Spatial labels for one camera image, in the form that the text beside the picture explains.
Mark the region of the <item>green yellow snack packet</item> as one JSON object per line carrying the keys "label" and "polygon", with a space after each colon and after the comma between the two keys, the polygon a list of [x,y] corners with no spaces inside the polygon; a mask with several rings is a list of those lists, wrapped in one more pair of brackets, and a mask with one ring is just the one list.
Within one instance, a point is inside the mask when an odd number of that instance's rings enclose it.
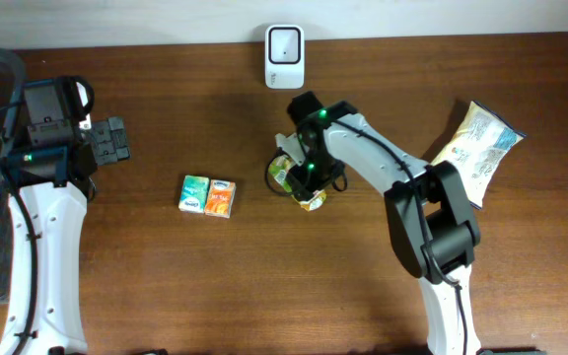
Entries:
{"label": "green yellow snack packet", "polygon": [[277,154],[266,169],[267,186],[276,194],[291,197],[307,212],[318,210],[326,201],[325,191],[303,190],[304,184],[292,173],[294,168],[297,168],[297,165],[288,155]]}

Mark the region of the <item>orange tissue pack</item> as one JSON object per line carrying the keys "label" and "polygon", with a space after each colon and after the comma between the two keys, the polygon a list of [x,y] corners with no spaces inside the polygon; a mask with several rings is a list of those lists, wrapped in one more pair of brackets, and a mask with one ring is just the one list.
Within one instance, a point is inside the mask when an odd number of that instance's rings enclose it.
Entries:
{"label": "orange tissue pack", "polygon": [[229,218],[236,193],[232,181],[212,179],[208,190],[204,213],[209,216]]}

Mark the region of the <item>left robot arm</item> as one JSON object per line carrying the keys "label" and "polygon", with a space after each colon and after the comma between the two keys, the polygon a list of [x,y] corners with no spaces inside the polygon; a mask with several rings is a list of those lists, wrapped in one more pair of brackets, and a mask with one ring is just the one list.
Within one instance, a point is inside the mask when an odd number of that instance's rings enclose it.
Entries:
{"label": "left robot arm", "polygon": [[131,157],[119,116],[92,122],[81,76],[26,82],[4,125],[0,173],[12,219],[12,279],[0,354],[85,354],[79,301],[82,227],[98,167]]}

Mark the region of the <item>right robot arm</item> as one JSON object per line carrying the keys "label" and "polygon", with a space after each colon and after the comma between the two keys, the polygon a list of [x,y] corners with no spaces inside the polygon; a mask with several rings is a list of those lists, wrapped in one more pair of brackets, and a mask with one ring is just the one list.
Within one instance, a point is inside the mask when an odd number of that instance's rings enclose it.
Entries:
{"label": "right robot arm", "polygon": [[478,354],[469,296],[474,249],[480,241],[459,171],[413,157],[377,132],[352,104],[324,106],[312,92],[287,107],[294,133],[277,135],[293,162],[285,180],[308,201],[335,186],[350,167],[383,198],[390,243],[422,292],[432,354]]}

